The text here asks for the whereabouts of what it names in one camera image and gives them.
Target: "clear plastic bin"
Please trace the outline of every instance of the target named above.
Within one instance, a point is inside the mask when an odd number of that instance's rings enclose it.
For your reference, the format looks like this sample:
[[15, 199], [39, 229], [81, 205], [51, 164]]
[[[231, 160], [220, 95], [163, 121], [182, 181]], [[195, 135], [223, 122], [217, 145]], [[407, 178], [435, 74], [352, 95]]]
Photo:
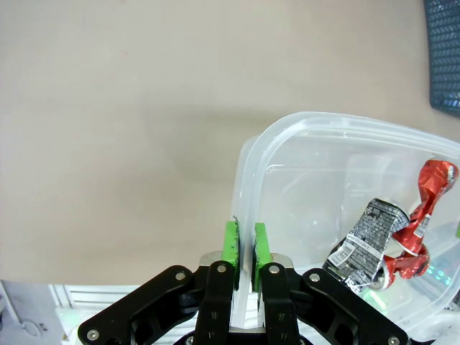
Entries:
[[[373, 198], [397, 201], [411, 212], [420, 203], [418, 173], [430, 158], [460, 167], [460, 144], [342, 114], [296, 113], [249, 140], [241, 151], [232, 205], [244, 248], [242, 286], [249, 279], [256, 222], [266, 224], [271, 252], [289, 256], [299, 273], [320, 267]], [[429, 223], [424, 243], [431, 267], [424, 276], [397, 277], [386, 291], [362, 294], [409, 335], [446, 307], [460, 288], [459, 205], [457, 182], [438, 202]], [[246, 290], [240, 290], [239, 315], [247, 301]], [[240, 326], [242, 322], [234, 319]], [[311, 328], [300, 329], [321, 343]]]

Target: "screw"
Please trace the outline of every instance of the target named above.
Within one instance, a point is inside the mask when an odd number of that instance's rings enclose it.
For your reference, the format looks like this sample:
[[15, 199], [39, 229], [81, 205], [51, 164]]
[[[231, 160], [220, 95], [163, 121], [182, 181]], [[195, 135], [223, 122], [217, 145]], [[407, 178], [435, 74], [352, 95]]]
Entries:
[[175, 275], [175, 279], [177, 280], [182, 280], [185, 278], [185, 273], [184, 272], [179, 272], [178, 274]]
[[277, 273], [280, 272], [280, 268], [278, 266], [270, 266], [270, 268], [268, 269], [268, 272], [276, 275]]
[[395, 336], [391, 336], [388, 339], [388, 344], [389, 345], [400, 345], [400, 340]]
[[320, 279], [320, 278], [319, 278], [319, 275], [318, 275], [317, 273], [312, 273], [312, 274], [310, 275], [310, 280], [311, 280], [312, 282], [319, 282], [319, 279]]
[[86, 338], [88, 338], [88, 340], [97, 340], [99, 338], [99, 332], [96, 330], [96, 329], [91, 329], [87, 334], [86, 334]]

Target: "green object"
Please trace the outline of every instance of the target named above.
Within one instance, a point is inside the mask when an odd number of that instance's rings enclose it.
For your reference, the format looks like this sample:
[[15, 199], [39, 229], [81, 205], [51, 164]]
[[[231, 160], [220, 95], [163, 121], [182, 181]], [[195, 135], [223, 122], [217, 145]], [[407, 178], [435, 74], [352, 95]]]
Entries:
[[269, 262], [272, 262], [272, 255], [268, 246], [267, 231], [264, 223], [256, 223], [256, 239], [254, 244], [254, 256], [252, 258], [252, 289], [259, 292], [259, 271]]
[[239, 288], [239, 225], [238, 220], [228, 221], [225, 225], [224, 250], [222, 260], [229, 262], [235, 269], [235, 289]]

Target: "white cable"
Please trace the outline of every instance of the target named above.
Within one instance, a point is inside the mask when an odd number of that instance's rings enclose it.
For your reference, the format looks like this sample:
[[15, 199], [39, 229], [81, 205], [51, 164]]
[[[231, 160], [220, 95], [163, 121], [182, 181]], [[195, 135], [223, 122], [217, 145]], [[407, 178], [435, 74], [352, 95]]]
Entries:
[[6, 293], [3, 282], [0, 280], [0, 294], [5, 299], [6, 309], [8, 314], [15, 324], [24, 329], [24, 331], [33, 338], [40, 338], [42, 336], [42, 330], [34, 321], [31, 320], [21, 320], [17, 315], [12, 302], [9, 299], [8, 294]]

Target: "beige table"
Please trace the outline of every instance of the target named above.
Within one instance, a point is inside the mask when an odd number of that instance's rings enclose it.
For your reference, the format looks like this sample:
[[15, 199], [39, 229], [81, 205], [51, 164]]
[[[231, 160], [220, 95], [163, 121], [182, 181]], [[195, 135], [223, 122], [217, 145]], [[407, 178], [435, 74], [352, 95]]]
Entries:
[[140, 284], [219, 249], [239, 150], [296, 111], [460, 140], [419, 0], [3, 1], [0, 278]]

